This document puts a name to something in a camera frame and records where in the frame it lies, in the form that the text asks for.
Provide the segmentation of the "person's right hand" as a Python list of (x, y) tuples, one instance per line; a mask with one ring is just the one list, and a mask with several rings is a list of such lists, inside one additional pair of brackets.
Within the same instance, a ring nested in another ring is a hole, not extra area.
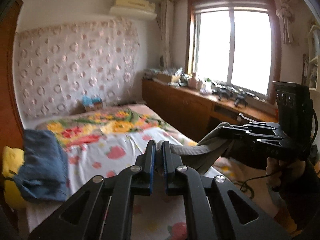
[(267, 158), (266, 176), (267, 184), (273, 190), (278, 191), (281, 185), (291, 182), (303, 175), (306, 162), (297, 160), (292, 163)]

